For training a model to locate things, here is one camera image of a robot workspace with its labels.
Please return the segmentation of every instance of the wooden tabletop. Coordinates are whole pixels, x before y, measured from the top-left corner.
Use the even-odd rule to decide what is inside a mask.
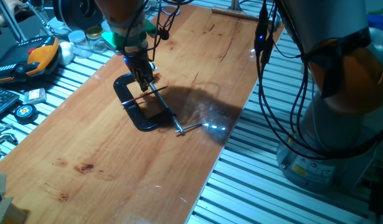
[[[155,85],[169,85],[162,95],[180,123],[225,128],[218,133],[138,131],[113,90],[128,69],[111,58],[0,162],[27,223],[184,223],[257,80],[255,28],[183,6],[158,47]],[[140,103],[153,114],[155,101]]]

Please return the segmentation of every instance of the green component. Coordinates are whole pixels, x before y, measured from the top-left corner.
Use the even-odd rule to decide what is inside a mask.
[[[147,34],[150,36],[155,34],[155,29],[156,26],[154,24],[152,24],[150,21],[146,21],[144,32],[140,33],[139,36],[129,37],[126,46],[141,45],[141,43],[147,38]],[[110,45],[113,49],[117,47],[122,49],[124,47],[123,44],[125,43],[125,38],[119,34],[114,32],[104,32],[102,34],[102,38],[104,39],[105,43]]]
[[[371,11],[368,13],[369,15],[383,15],[383,8],[376,10],[376,11]]]
[[[156,30],[156,26],[154,24],[152,24],[149,20],[147,20],[144,31],[146,31],[150,37],[154,37],[155,36],[155,30]]]

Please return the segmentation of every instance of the keyboard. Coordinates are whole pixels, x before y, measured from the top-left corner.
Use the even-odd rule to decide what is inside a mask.
[[[0,89],[0,114],[6,111],[19,98],[19,95]]]

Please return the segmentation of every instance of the small box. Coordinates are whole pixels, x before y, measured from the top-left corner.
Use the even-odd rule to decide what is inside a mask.
[[[24,104],[43,103],[47,100],[46,91],[43,88],[25,92],[24,96]]]
[[[13,198],[4,198],[5,193],[6,193],[6,175],[0,174],[0,223],[2,224],[25,223],[27,214],[11,203]]]

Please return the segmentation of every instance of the tape measure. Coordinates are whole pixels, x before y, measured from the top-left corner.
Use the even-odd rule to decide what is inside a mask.
[[[39,115],[38,110],[34,105],[22,105],[17,108],[14,113],[14,117],[17,119],[19,124],[29,124],[34,122]]]

